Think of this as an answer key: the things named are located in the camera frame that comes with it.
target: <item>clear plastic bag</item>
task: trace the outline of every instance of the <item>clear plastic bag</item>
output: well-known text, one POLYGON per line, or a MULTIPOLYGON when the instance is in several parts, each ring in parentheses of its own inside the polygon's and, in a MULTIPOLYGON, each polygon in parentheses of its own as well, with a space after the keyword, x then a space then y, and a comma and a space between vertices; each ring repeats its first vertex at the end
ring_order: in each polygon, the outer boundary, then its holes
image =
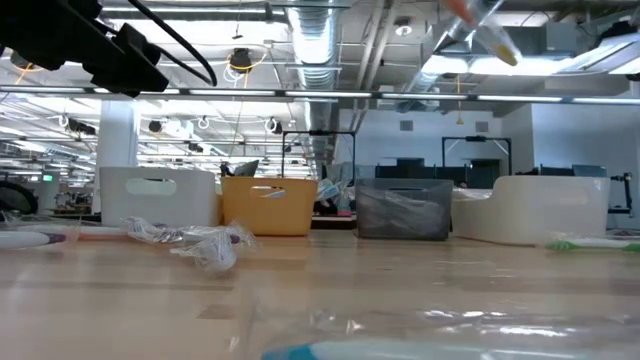
POLYGON ((340 188, 334 185, 329 179, 322 179, 318 182, 318 191, 316 193, 316 201, 323 201, 340 195, 340 188))
POLYGON ((37 234, 48 236, 49 244, 75 242, 80 235, 80 222, 77 220, 65 220, 40 215, 18 215, 8 212, 3 212, 3 216, 5 221, 0 223, 0 231, 18 232, 19 234, 16 234, 16 245, 19 245, 18 237, 25 239, 25 247, 37 244, 38 241, 29 240, 30 233, 34 234, 32 237, 38 237, 37 234))
POLYGON ((242 360, 638 359, 640 319, 415 312, 254 317, 242 360))
POLYGON ((398 237, 446 238, 449 231, 449 211, 442 204, 412 199, 395 191, 360 187, 358 212, 361 232, 370 229, 398 237))
POLYGON ((554 233, 551 239, 544 242, 544 247, 555 251, 570 251, 578 249, 610 249, 640 253, 640 237, 607 235, 579 235, 568 233, 554 233))
POLYGON ((123 228, 136 240, 151 244, 182 244, 172 254, 195 259, 196 266, 207 273, 224 272, 235 265, 240 248, 255 247, 253 234, 237 222, 228 226, 157 227, 144 219, 129 217, 123 228))
POLYGON ((210 274, 231 269, 238 260, 239 249, 253 248, 257 244, 253 234, 237 222, 215 228, 194 226, 182 231, 189 240, 199 238, 201 241, 170 252, 193 257, 196 266, 210 274))

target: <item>cable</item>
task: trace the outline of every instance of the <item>cable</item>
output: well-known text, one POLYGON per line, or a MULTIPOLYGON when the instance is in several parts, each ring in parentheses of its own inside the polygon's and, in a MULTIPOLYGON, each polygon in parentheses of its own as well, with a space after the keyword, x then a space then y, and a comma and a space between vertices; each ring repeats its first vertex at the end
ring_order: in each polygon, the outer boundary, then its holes
POLYGON ((13 85, 20 84, 20 81, 22 81, 24 76, 27 75, 27 73, 29 72, 29 68, 31 67, 31 65, 33 65, 33 64, 29 63, 26 68, 22 69, 22 74, 20 74, 20 77, 18 77, 18 80, 16 80, 16 82, 14 82, 13 85))
POLYGON ((244 88, 247 88, 247 83, 249 82, 249 73, 244 76, 244 88))
MULTIPOLYGON (((94 20, 93 24, 100 28, 103 32, 105 33, 110 33, 110 34, 114 34, 117 35, 118 31, 115 29, 110 28, 109 26, 107 26, 106 24, 103 24, 99 21, 94 20)), ((184 62, 182 62, 180 59, 176 58, 175 56, 173 56, 173 54, 171 54, 169 51, 165 50, 164 48, 156 45, 156 44, 150 44, 152 47, 154 47, 155 49, 157 49, 158 51, 160 51, 162 53, 162 55, 164 55, 167 59, 171 60, 173 63, 175 63, 176 65, 178 65, 179 67, 187 70, 189 73, 191 73, 192 75, 194 75, 195 77, 201 79, 202 81, 204 81, 205 83, 207 83, 208 85, 212 85, 211 84, 211 80, 209 78, 207 78, 206 76, 202 75, 199 71, 196 71, 194 68, 192 68, 191 66, 185 64, 184 62)))
POLYGON ((44 70, 43 68, 27 70, 27 69, 23 69, 23 68, 21 68, 21 67, 17 67, 17 66, 15 66, 15 65, 13 65, 13 67, 14 67, 14 68, 16 68, 16 70, 19 70, 19 71, 26 71, 26 72, 28 72, 28 73, 32 73, 32 72, 40 72, 40 71, 44 70))
POLYGON ((549 21, 552 21, 551 16, 549 16, 549 14, 547 14, 547 12, 546 12, 546 11, 536 10, 536 11, 532 12, 531 14, 529 14, 529 16, 527 16, 527 17, 522 21, 522 23, 520 24, 520 27, 523 27, 523 26, 524 26, 524 24, 526 24, 526 23, 527 23, 527 21, 529 21, 529 19, 531 19, 531 18, 533 17, 533 15, 535 15, 535 14, 537 14, 537 13, 541 13, 541 14, 546 15, 546 16, 547 16, 547 19, 548 19, 549 21))
POLYGON ((238 110, 238 119, 236 120, 236 128, 233 131, 233 140, 231 141, 231 149, 229 150, 229 159, 231 159, 231 155, 233 155, 233 149, 236 145, 236 139, 238 137, 238 129, 240 128, 240 116, 242 115, 242 107, 244 106, 244 101, 240 102, 240 110, 238 110))
POLYGON ((211 65, 207 62, 207 60, 196 50, 187 40, 185 40, 180 34, 178 34, 171 26, 167 25, 162 19, 160 19, 153 11, 149 10, 146 6, 144 6, 138 0, 128 0, 131 5, 133 5, 136 9, 138 9, 142 14, 151 19, 156 25, 158 25, 162 30, 164 30, 167 34, 169 34, 174 40, 176 40, 182 47, 184 47, 191 55, 193 55, 196 60, 198 60, 202 66, 205 68, 207 73, 209 74, 209 78, 211 80, 210 84, 212 86, 218 85, 218 79, 216 78, 216 74, 213 72, 211 65))
POLYGON ((191 73, 193 76, 197 77, 198 79, 204 81, 205 83, 207 83, 208 85, 212 85, 211 84, 211 80, 209 80, 206 76, 202 75, 200 72, 196 71, 194 68, 192 68, 191 66, 185 64, 184 62, 182 62, 180 59, 176 58, 175 56, 173 56, 173 54, 171 54, 169 51, 161 48, 158 45, 154 45, 151 44, 151 46, 153 46, 154 48, 156 48, 158 51, 160 51, 162 53, 162 55, 166 56, 167 59, 173 61, 175 64, 177 64, 178 66, 180 66, 181 68, 187 70, 189 73, 191 73))

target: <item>curved white container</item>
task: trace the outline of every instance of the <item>curved white container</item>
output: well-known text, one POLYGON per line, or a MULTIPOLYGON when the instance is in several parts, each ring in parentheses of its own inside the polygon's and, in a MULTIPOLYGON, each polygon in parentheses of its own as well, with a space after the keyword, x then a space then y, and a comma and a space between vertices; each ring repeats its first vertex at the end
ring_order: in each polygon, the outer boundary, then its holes
POLYGON ((453 201, 453 235, 538 245, 553 233, 604 235, 610 180, 563 176, 505 176, 487 199, 453 201))

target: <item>ceiling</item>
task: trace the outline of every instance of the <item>ceiling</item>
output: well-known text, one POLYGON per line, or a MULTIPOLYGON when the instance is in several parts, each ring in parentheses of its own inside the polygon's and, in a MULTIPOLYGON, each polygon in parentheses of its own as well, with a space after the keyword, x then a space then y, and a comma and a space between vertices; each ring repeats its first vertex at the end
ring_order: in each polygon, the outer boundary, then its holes
MULTIPOLYGON (((150 7, 162 7, 165 5, 185 5, 179 0, 146 1, 150 7)), ((376 1, 360 0, 352 1, 351 8, 341 11, 338 20, 337 68, 339 76, 336 81, 338 89, 355 89, 357 85, 358 71, 361 66, 363 52, 365 51, 366 37, 372 31, 372 11, 376 1)), ((229 1, 202 0, 197 6, 251 6, 247 4, 229 1)), ((105 8, 118 8, 126 5, 126 1, 104 1, 105 8)), ((553 0, 506 0, 500 11, 494 16, 497 23, 502 26, 540 27, 549 21, 576 22, 617 14, 621 11, 637 6, 637 1, 553 1, 553 0)), ((202 71, 202 67, 189 56, 171 37, 166 35, 153 22, 142 20, 131 13, 118 13, 112 11, 109 14, 124 14, 120 17, 105 17, 103 20, 114 28, 119 28, 124 22, 133 25, 141 31, 150 42, 162 46, 176 57, 184 60, 189 65, 202 71)), ((399 36, 391 32, 386 47, 382 54, 383 65, 375 73, 373 87, 391 85, 396 89, 410 81, 413 75, 422 68, 420 44, 424 39, 427 24, 438 24, 448 21, 450 15, 437 1, 402 1, 398 7, 397 17, 406 16, 410 19, 411 34, 399 36)), ((218 77, 218 87, 234 88, 261 88, 261 89, 294 89, 300 86, 298 73, 292 67, 296 65, 294 48, 292 46, 291 29, 284 23, 264 22, 235 22, 212 21, 213 17, 207 15, 198 17, 184 16, 184 20, 168 20, 167 23, 178 33, 187 39, 212 65, 218 77), (250 56, 256 65, 248 76, 238 80, 225 76, 227 57, 234 48, 250 49, 250 56)), ((382 16, 380 28, 385 26, 386 17, 382 16)), ((582 39, 588 42, 588 36, 582 39)), ((158 68, 170 80, 170 87, 204 87, 201 80, 177 67, 167 59, 162 59, 158 68)), ((23 74, 15 68, 8 59, 8 54, 0 59, 0 84, 34 85, 34 86, 93 86, 91 77, 81 66, 70 64, 63 66, 55 72, 38 71, 23 74)), ((581 95, 616 95, 624 91, 628 82, 624 76, 597 75, 597 76, 502 76, 464 74, 458 78, 441 77, 436 86, 441 92, 462 93, 492 93, 492 94, 535 94, 535 93, 561 93, 581 95)), ((0 137, 27 136, 27 137, 53 137, 53 138, 77 138, 61 124, 66 118, 73 118, 95 127, 99 132, 99 119, 101 102, 99 99, 62 99, 22 96, 18 94, 0 93, 0 137)), ((233 163, 241 163, 253 157, 279 156, 281 151, 280 135, 271 134, 265 129, 265 122, 270 118, 279 121, 285 129, 308 130, 308 121, 305 119, 305 104, 302 102, 250 102, 250 101, 186 101, 186 100, 140 100, 136 102, 141 116, 141 134, 139 154, 141 164, 144 166, 171 166, 171 167, 198 167, 211 171, 218 171, 221 159, 191 157, 182 163, 170 162, 173 159, 192 154, 184 144, 157 144, 156 140, 176 140, 175 136, 167 133, 153 134, 149 131, 150 121, 172 121, 181 124, 184 128, 190 128, 187 122, 193 123, 191 138, 197 140, 219 141, 215 148, 205 149, 205 154, 221 155, 236 154, 233 163), (242 145, 240 142, 255 145, 242 145)), ((442 102, 439 111, 447 112, 456 109, 457 103, 442 102)), ((504 112, 506 107, 501 104, 464 104, 465 110, 494 111, 497 114, 504 112)), ((64 163, 67 157, 61 153, 49 151, 42 153, 37 146, 25 146, 16 142, 4 142, 0 144, 4 157, 0 167, 5 171, 40 171, 41 169, 63 169, 67 173, 65 179, 74 182, 91 181, 92 160, 95 158, 96 139, 85 137, 84 142, 48 142, 43 147, 51 150, 69 150, 70 153, 83 155, 75 156, 76 163, 84 162, 82 166, 88 170, 82 176, 69 175, 64 167, 51 167, 47 165, 52 159, 54 162, 64 163), (36 157, 47 161, 25 161, 24 158, 36 157), (18 160, 7 160, 14 157, 18 160)), ((299 159, 297 164, 287 163, 287 172, 291 176, 307 177, 312 175, 313 164, 304 160, 306 155, 312 152, 311 146, 304 146, 307 141, 298 138, 292 152, 287 154, 291 158, 299 159)), ((263 164, 264 176, 277 176, 279 164, 275 160, 269 164, 263 164)))

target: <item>desk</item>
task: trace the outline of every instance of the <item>desk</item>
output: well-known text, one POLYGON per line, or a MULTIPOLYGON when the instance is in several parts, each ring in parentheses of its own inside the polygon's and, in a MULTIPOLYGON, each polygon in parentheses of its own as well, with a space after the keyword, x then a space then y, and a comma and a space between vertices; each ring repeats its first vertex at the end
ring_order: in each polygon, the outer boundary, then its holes
POLYGON ((537 314, 635 314, 640 257, 479 242, 262 238, 212 278, 166 248, 79 242, 0 252, 2 359, 232 359, 251 304, 537 314))

